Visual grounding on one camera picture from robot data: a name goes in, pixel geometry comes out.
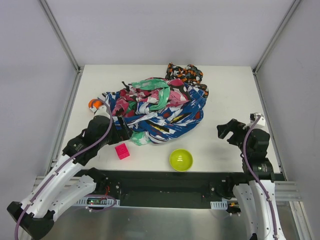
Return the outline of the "blue patterned cloth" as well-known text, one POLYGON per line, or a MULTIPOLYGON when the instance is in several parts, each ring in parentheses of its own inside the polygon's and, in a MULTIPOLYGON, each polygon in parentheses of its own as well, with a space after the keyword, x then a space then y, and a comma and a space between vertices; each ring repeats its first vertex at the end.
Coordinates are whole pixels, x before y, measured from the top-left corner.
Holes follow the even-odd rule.
MULTIPOLYGON (((124 117, 133 134, 130 140, 138 145, 150 142, 162 144, 177 139, 192 130, 204 117, 204 106, 207 98, 202 97, 203 91, 184 83, 191 100, 176 107, 166 107, 163 110, 124 117)), ((114 106, 116 92, 103 92, 99 98, 106 102, 110 109, 114 106)))

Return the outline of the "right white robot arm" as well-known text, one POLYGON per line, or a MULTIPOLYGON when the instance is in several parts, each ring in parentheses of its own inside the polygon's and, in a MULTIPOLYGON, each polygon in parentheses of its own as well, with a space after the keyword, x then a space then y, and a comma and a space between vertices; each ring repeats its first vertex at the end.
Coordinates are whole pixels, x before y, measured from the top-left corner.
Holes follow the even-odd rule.
POLYGON ((252 114, 250 123, 231 119, 217 126, 218 138, 227 140, 241 151, 244 177, 229 176, 226 179, 245 220, 247 238, 250 240, 284 240, 275 197, 275 173, 267 158, 270 134, 263 130, 265 119, 252 114))

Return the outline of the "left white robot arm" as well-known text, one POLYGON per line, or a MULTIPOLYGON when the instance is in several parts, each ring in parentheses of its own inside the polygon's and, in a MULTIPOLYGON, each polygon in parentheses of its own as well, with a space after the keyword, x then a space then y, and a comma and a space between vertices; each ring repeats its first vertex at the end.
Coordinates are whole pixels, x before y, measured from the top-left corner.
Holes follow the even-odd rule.
POLYGON ((19 238, 22 228, 33 239, 40 240, 49 233, 59 216, 76 201, 87 195, 100 197, 107 186, 107 177, 92 167, 74 185, 65 189, 65 184, 97 156, 105 145, 114 145, 128 140, 132 130, 122 116, 117 118, 116 128, 113 117, 95 116, 79 135, 67 142, 62 156, 55 166, 31 194, 24 200, 13 201, 7 207, 15 220, 14 238, 19 238))

